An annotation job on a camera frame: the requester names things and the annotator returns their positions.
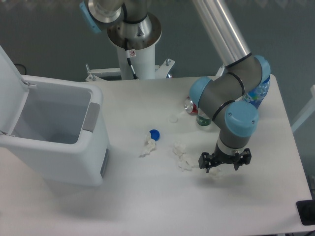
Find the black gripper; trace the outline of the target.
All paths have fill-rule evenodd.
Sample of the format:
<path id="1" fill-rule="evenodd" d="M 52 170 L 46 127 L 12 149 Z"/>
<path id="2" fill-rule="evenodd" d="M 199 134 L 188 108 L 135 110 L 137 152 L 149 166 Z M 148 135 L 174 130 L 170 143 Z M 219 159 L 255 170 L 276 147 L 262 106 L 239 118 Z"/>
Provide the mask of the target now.
<path id="1" fill-rule="evenodd" d="M 200 169 L 205 169 L 209 173 L 211 168 L 217 166 L 217 163 L 233 164 L 234 170 L 238 170 L 242 165 L 248 165 L 251 162 L 252 154 L 249 148 L 244 149 L 242 153 L 234 152 L 232 155 L 224 153 L 219 147 L 216 147 L 213 154 L 201 153 L 198 164 Z"/>

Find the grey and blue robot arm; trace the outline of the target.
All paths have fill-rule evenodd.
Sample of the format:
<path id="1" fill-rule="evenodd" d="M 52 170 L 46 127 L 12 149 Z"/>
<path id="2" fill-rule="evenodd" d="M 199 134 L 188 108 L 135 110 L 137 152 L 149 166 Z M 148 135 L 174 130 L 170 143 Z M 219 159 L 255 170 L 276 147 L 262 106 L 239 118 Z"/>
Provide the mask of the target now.
<path id="1" fill-rule="evenodd" d="M 226 68 L 226 73 L 215 80 L 197 79 L 189 90 L 192 102 L 220 129 L 214 152 L 202 153 L 199 167 L 209 171 L 232 164 L 238 169 L 251 161 L 247 143 L 259 117 L 255 106 L 241 97 L 269 78 L 270 65 L 264 57 L 252 55 L 224 1 L 195 0 L 193 5 Z M 122 78 L 156 76 L 154 64 L 147 66 L 144 61 L 134 60 L 161 36 L 160 22 L 148 12 L 147 1 L 83 0 L 79 7 L 91 30 L 106 30 L 111 42 L 122 51 Z"/>

